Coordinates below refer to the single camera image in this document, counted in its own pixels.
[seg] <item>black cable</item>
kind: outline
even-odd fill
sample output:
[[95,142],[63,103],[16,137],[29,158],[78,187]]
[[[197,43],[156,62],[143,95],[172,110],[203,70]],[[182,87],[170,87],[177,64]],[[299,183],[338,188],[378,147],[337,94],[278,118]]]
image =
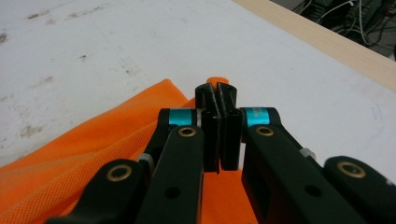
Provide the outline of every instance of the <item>black cable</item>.
[[373,31],[370,32],[370,34],[375,33],[375,31],[379,31],[379,30],[391,30],[391,29],[396,29],[396,26],[389,26],[389,27],[385,27],[384,29],[375,29]]
[[389,8],[388,11],[392,11],[392,10],[395,9],[395,8],[396,8],[396,3],[393,3],[393,5]]
[[[314,17],[314,16],[310,16],[309,18],[311,18],[311,19],[322,19],[321,17]],[[333,17],[326,17],[326,19],[343,19],[344,17],[343,16],[333,16]]]
[[357,20],[356,14],[355,14],[355,10],[352,10],[352,14],[353,14],[352,15],[353,16],[353,21],[350,21],[350,20],[344,20],[343,21],[343,26],[345,28],[344,28],[343,34],[340,34],[340,35],[347,36],[350,33],[350,31],[353,29],[353,27],[355,26],[355,23],[356,23],[356,20]]
[[295,7],[295,8],[292,9],[291,11],[294,11],[295,9],[299,8],[304,2],[306,2],[306,1],[303,1],[302,3],[300,3],[297,7]]
[[384,24],[382,25],[381,30],[379,31],[378,39],[377,39],[374,43],[371,43],[370,46],[376,45],[376,44],[378,44],[378,43],[381,41],[381,39],[382,39],[382,34],[384,33],[385,26],[387,26],[388,22],[390,22],[391,19],[392,19],[393,17],[394,17],[394,14],[391,15],[391,16],[389,17],[389,19],[388,19],[386,22],[384,22]]
[[373,29],[367,35],[371,34],[374,30],[376,30],[376,31],[384,30],[384,27],[382,27],[380,29],[376,29],[379,25],[381,25],[381,23],[384,21],[384,19],[385,19],[385,16],[381,19],[381,21],[379,23],[376,24],[375,27],[373,27]]

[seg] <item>orange mesh fabric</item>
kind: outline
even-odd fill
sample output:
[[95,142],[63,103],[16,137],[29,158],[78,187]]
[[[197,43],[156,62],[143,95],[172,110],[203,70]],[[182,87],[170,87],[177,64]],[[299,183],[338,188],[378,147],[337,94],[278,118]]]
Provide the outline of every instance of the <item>orange mesh fabric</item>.
[[[161,108],[193,100],[164,80],[90,119],[34,153],[0,168],[0,223],[43,223],[75,206],[97,170],[145,149]],[[240,172],[205,175],[203,223],[256,222]]]

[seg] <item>white tabletop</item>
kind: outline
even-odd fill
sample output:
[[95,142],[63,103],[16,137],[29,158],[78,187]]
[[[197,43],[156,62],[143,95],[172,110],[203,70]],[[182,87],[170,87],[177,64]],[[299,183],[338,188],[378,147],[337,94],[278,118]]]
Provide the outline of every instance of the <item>white tabletop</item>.
[[346,155],[396,181],[395,92],[233,1],[34,2],[0,2],[1,165],[164,78],[191,98],[224,76],[320,164]]

